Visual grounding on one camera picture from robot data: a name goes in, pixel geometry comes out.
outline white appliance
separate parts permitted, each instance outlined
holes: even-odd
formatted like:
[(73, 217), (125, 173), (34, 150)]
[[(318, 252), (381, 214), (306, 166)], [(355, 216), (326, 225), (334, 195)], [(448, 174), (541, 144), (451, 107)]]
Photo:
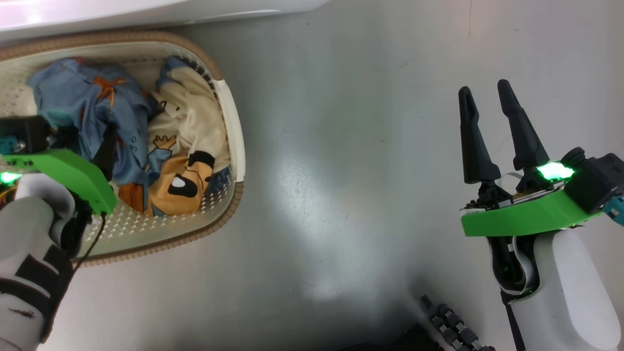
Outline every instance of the white appliance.
[(0, 45), (114, 27), (238, 19), (314, 9), (329, 0), (0, 0)]

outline cartoon print fabric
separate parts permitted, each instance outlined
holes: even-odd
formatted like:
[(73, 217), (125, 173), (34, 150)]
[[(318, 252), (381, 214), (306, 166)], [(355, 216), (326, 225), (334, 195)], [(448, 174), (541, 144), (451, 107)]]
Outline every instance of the cartoon print fabric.
[(147, 215), (199, 209), (214, 173), (230, 165), (219, 103), (208, 82), (170, 57), (152, 95), (162, 108), (148, 126), (145, 176), (119, 187), (119, 198)]
[(195, 212), (204, 194), (227, 179), (221, 107), (207, 80), (176, 57), (168, 58), (151, 94), (120, 66), (90, 67), (82, 59), (56, 61), (27, 84), (37, 113), (54, 130), (51, 143), (70, 140), (88, 161), (107, 126), (117, 126), (112, 178), (119, 198), (137, 211)]
[(57, 131), (52, 142), (71, 134), (72, 150), (91, 161), (106, 127), (114, 123), (119, 145), (113, 179), (125, 184), (141, 177), (147, 161), (147, 123), (156, 103), (123, 68), (93, 68), (81, 59), (62, 59), (26, 83), (33, 90), (37, 113)]

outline white laundry basket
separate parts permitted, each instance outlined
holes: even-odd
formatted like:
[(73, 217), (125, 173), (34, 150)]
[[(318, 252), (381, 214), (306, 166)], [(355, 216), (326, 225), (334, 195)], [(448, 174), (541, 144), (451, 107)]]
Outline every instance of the white laundry basket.
[[(194, 43), (167, 32), (111, 32), (35, 42), (0, 50), (0, 118), (32, 116), (36, 106), (26, 80), (46, 65), (65, 57), (81, 57), (87, 64), (116, 63), (133, 75), (147, 91), (155, 89), (160, 69), (169, 56), (196, 65), (215, 92), (223, 111), (232, 164), (225, 186), (204, 198), (193, 214), (149, 217), (121, 200), (106, 220), (104, 232), (85, 266), (153, 254), (214, 233), (232, 217), (243, 194), (245, 145), (236, 105), (213, 59)], [(16, 171), (0, 161), (0, 171)], [(93, 243), (100, 228), (94, 223), (85, 233), (80, 255)]]

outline blue fabric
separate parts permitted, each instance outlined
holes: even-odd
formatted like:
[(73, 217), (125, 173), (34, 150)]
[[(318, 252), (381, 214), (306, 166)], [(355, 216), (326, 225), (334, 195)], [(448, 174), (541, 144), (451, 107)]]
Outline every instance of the blue fabric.
[(158, 207), (152, 205), (152, 211), (154, 212), (155, 216), (161, 217), (164, 215), (167, 215), (166, 213), (162, 212)]
[(149, 154), (147, 154), (147, 160), (149, 161), (150, 169), (146, 173), (146, 178), (143, 179), (143, 181), (141, 182), (141, 184), (143, 184), (146, 189), (156, 180), (158, 180), (158, 177), (160, 177), (162, 164), (165, 163), (165, 161), (168, 160), (169, 157), (171, 157), (171, 154), (171, 150), (159, 148), (156, 148), (152, 150)]
[[(103, 81), (111, 88), (105, 90)], [(62, 59), (32, 75), (27, 84), (34, 92), (37, 113), (54, 129), (71, 125), (78, 128), (74, 151), (84, 159), (93, 159), (112, 122), (122, 140), (113, 179), (122, 185), (144, 175), (147, 123), (155, 114), (156, 102), (123, 68), (93, 68), (77, 59)]]
[(213, 174), (210, 177), (210, 182), (208, 183), (208, 189), (204, 193), (206, 196), (209, 196), (210, 193), (219, 191), (225, 187), (225, 184), (228, 181), (228, 176), (230, 175), (230, 168), (224, 168), (217, 173)]
[(165, 83), (177, 82), (176, 80), (169, 77), (169, 72), (171, 72), (173, 69), (180, 67), (188, 67), (188, 65), (175, 56), (169, 56), (167, 62), (165, 62), (164, 67), (160, 70), (160, 76), (156, 81), (156, 90), (160, 91), (160, 88), (162, 88), (163, 84)]

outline basket rim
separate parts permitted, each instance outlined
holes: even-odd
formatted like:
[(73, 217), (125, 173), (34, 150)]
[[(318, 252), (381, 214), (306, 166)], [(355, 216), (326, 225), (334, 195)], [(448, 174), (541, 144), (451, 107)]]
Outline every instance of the basket rim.
[[(179, 46), (188, 50), (199, 58), (207, 67), (212, 77), (216, 81), (222, 81), (223, 76), (216, 62), (206, 53), (200, 46), (189, 41), (188, 39), (173, 33), (164, 31), (119, 31), (119, 32), (100, 32), (93, 34), (80, 34), (73, 36), (63, 36), (44, 41), (33, 42), (30, 44), (7, 47), (0, 49), (0, 62), (20, 57), (42, 54), (49, 51), (59, 51), (65, 49), (73, 49), (76, 47), (120, 44), (128, 42), (164, 42)], [(154, 242), (151, 244), (133, 247), (131, 249), (118, 250), (106, 254), (92, 255), (85, 259), (82, 267), (92, 267), (96, 265), (109, 264), (113, 262), (121, 262), (125, 260), (142, 257), (156, 252), (172, 249), (182, 244), (187, 244), (195, 240), (206, 237), (218, 229), (222, 228), (234, 215), (243, 196), (244, 182), (236, 182), (234, 194), (230, 203), (227, 205), (223, 213), (210, 224), (175, 237)]]
[(76, 47), (122, 44), (127, 42), (166, 42), (180, 46), (203, 61), (212, 76), (217, 81), (222, 81), (221, 70), (215, 60), (208, 55), (199, 45), (194, 42), (165, 31), (120, 31), (100, 32), (93, 34), (80, 34), (75, 36), (61, 36), (43, 41), (32, 42), (20, 46), (0, 49), (0, 61), (19, 59), (20, 57), (42, 54), (49, 51), (73, 49)]

